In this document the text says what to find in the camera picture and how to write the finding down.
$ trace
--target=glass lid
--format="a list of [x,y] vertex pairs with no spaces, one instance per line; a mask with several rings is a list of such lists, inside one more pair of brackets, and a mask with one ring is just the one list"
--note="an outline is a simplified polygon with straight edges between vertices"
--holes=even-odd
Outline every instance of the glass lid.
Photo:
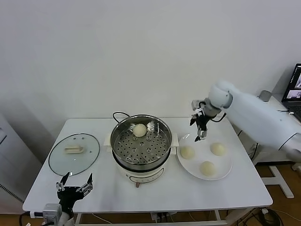
[[88,169],[99,154],[97,139],[89,134],[74,134],[61,140],[51,151],[49,167],[58,175],[70,176]]

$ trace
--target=wooden floor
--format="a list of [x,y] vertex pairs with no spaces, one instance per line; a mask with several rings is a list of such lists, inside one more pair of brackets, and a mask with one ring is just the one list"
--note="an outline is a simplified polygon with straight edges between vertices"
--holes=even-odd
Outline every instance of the wooden floor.
[[[271,177],[273,176],[267,166],[256,166],[261,177]],[[273,198],[273,205],[270,206],[272,209],[281,210],[289,213],[296,218],[301,218],[301,177],[297,172],[291,170],[291,165],[278,165],[280,173],[290,186],[295,198],[287,199],[281,188],[279,186],[268,186],[268,191]],[[196,221],[201,220],[215,220],[214,213],[209,211],[203,212],[190,212],[192,217]],[[291,217],[278,213],[285,226],[301,226],[301,222],[298,222]],[[221,218],[226,216],[226,211],[220,211]],[[149,213],[132,213],[132,214],[98,214],[98,216],[109,220],[113,223],[151,223],[151,216]],[[173,215],[174,222],[187,222],[193,221],[187,212],[178,212]],[[23,226],[30,222],[32,226],[40,226],[41,219],[30,219],[29,217],[24,217]],[[98,223],[103,224],[105,222],[97,219],[92,214],[82,215],[82,224],[92,224]],[[0,226],[17,226],[18,225],[18,215],[0,215]],[[251,219],[247,222],[248,226],[260,226],[261,224],[256,219]]]

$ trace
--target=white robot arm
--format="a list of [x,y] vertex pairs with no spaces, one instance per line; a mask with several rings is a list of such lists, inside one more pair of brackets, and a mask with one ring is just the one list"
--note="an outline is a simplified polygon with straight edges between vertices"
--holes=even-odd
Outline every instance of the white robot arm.
[[204,125],[224,111],[230,122],[257,143],[285,151],[292,161],[301,162],[301,126],[291,116],[277,111],[255,96],[240,92],[233,84],[219,81],[211,87],[208,98],[194,100],[191,105],[199,112],[190,123],[197,123],[196,141],[205,138]]

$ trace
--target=laptop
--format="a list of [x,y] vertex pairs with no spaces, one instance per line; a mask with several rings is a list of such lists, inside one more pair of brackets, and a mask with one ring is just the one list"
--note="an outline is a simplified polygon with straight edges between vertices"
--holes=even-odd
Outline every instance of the laptop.
[[281,102],[301,121],[301,64],[296,64]]

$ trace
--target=steamed bun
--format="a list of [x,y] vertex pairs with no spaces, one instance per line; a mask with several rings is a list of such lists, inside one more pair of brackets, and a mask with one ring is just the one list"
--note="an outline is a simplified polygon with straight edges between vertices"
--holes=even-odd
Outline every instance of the steamed bun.
[[226,154],[226,147],[222,143],[213,143],[210,145],[210,150],[217,156]]
[[146,134],[146,126],[144,126],[143,124],[135,125],[133,129],[133,134],[136,137],[143,137]]
[[201,171],[202,174],[204,174],[205,176],[208,176],[208,177],[216,174],[215,165],[210,161],[203,162],[200,165],[199,170]]
[[184,146],[181,147],[180,150],[181,150],[181,156],[184,159],[192,159],[194,157],[195,151],[192,147]]

